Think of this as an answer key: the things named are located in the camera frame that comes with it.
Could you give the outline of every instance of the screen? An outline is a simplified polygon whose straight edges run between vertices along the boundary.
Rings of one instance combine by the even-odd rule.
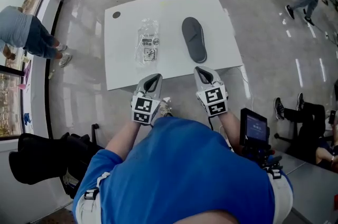
[[[247,117],[247,137],[266,141],[266,123],[254,117]]]

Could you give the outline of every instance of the white wall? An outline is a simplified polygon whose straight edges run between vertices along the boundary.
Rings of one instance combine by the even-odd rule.
[[[50,31],[59,0],[43,0],[38,18]],[[24,97],[24,113],[29,112],[35,135],[48,137],[45,105],[44,74],[46,59],[34,57],[30,74],[30,94]],[[17,149],[17,140],[0,142],[0,223],[25,224],[40,219],[68,204],[71,199],[63,190],[59,178],[35,185],[16,181],[10,169],[8,156]]]

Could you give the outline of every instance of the blue t-shirt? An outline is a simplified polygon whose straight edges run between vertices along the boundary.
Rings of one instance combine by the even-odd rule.
[[[74,198],[100,185],[102,223],[174,223],[224,210],[241,224],[271,224],[275,200],[268,175],[230,151],[224,138],[195,121],[158,119],[127,159],[100,150]]]

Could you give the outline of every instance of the small round object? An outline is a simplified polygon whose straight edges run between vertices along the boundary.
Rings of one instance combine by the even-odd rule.
[[[114,12],[114,13],[112,14],[112,17],[113,17],[113,18],[118,18],[118,17],[120,17],[120,15],[121,15],[120,12]]]

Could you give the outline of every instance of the gray shirt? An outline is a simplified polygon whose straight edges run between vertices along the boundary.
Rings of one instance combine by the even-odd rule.
[[[0,52],[5,44],[16,48],[26,45],[30,32],[32,15],[21,13],[16,7],[7,6],[0,12]]]

